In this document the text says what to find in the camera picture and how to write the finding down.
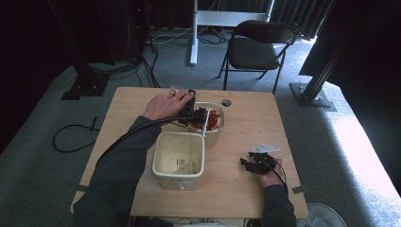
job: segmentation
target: tripod base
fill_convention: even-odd
[[[79,86],[79,77],[77,77],[70,91],[65,92],[61,100],[79,100],[81,96],[103,96],[110,74],[94,74],[97,79],[91,87]]]
[[[307,83],[290,83],[289,86],[297,99],[298,105],[300,106],[311,106],[311,107],[323,107],[327,112],[336,112],[337,109],[333,102],[327,100],[326,95],[323,90],[321,90],[318,95],[313,100],[303,99],[303,93]]]

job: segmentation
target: chair leg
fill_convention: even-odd
[[[225,62],[226,68],[225,68],[225,73],[224,73],[224,86],[223,86],[223,91],[226,90],[227,88],[227,78],[228,78],[228,61]]]
[[[280,62],[280,67],[278,68],[278,72],[277,72],[277,76],[276,76],[276,81],[274,82],[274,86],[273,86],[273,91],[272,93],[275,93],[275,90],[277,88],[277,84],[278,84],[278,79],[280,77],[281,74],[281,69],[283,68],[284,65],[284,61],[286,60],[286,51],[283,52],[283,57],[281,58],[281,62]]]
[[[218,78],[220,78],[220,76],[221,76],[221,72],[223,71],[224,63],[226,61],[227,61],[227,53],[224,55],[224,60],[223,60],[223,63],[221,64],[220,72],[218,73]]]
[[[275,80],[275,82],[274,82],[274,86],[273,86],[273,91],[272,91],[272,93],[274,94],[275,93],[275,90],[276,90],[276,88],[277,88],[277,84],[278,84],[278,78],[280,77],[280,74],[281,74],[281,69],[283,68],[283,64],[280,64],[280,67],[278,68],[278,72],[277,72],[277,76],[276,76],[276,80]]]
[[[258,78],[258,79],[262,79],[263,78],[263,76],[265,76],[265,74],[268,72],[269,70],[266,70],[265,72],[263,72],[263,74],[262,75],[260,75],[260,77]]]

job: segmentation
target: black device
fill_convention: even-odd
[[[178,117],[182,117],[182,120],[179,120],[179,123],[183,124],[183,125],[187,125],[190,122],[188,119],[186,119],[186,117],[189,117],[189,116],[199,116],[200,117],[195,120],[191,119],[191,122],[203,122],[204,119],[206,118],[206,116],[205,116],[206,109],[198,108],[197,110],[195,110],[196,91],[189,89],[188,94],[189,93],[194,93],[194,96],[185,104],[185,106],[183,107],[183,110],[178,114]]]
[[[240,158],[241,164],[245,166],[245,169],[251,173],[256,174],[267,174],[274,170],[276,163],[273,157],[268,153],[255,153],[249,152],[250,157],[254,160],[254,163],[248,162],[245,159]]]

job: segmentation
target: sunlight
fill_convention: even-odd
[[[392,182],[357,119],[342,118],[334,128],[357,184],[369,193],[393,196]]]

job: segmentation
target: wooden table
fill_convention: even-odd
[[[168,91],[133,87],[117,89],[80,185],[89,184],[97,159],[127,132],[148,102],[157,94],[167,94]],[[271,156],[283,159],[295,216],[307,218],[304,194],[293,194],[291,190],[299,186],[300,181],[274,96],[270,93],[197,90],[197,101],[220,103],[222,99],[230,99],[233,104],[224,107],[224,128],[218,142],[205,151],[200,187],[196,191],[162,189],[151,172],[153,146],[148,151],[147,167],[136,189],[131,209],[133,216],[260,218],[262,187],[252,173],[244,170],[239,158],[246,158],[252,148],[266,143],[280,149]],[[183,131],[183,128],[168,124],[163,126],[163,131]],[[83,193],[77,191],[73,204]]]

